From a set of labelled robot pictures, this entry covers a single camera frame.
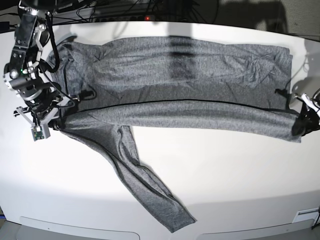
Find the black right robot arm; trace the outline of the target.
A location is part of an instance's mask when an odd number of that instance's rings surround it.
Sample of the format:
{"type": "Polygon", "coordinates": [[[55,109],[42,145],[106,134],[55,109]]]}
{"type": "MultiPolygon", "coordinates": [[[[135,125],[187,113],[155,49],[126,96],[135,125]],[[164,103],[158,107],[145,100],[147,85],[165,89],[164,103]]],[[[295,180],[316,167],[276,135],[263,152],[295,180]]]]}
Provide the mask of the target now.
{"type": "Polygon", "coordinates": [[[6,86],[27,105],[18,107],[15,116],[24,117],[36,139],[49,137],[49,123],[63,108],[72,108],[74,100],[63,93],[58,83],[44,82],[40,74],[55,73],[60,57],[50,15],[71,4],[70,0],[21,0],[24,13],[15,29],[10,61],[4,67],[6,86]]]}

